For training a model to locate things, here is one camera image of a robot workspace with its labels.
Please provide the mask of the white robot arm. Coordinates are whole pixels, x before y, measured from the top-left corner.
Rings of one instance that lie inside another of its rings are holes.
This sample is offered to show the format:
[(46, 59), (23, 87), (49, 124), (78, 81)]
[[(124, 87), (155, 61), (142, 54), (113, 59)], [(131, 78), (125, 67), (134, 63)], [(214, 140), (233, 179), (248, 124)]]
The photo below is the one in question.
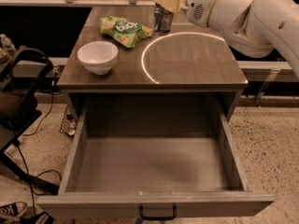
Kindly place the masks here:
[(299, 76), (299, 6), (293, 0), (153, 0), (172, 13), (183, 12), (199, 27), (221, 34), (251, 58), (277, 50)]

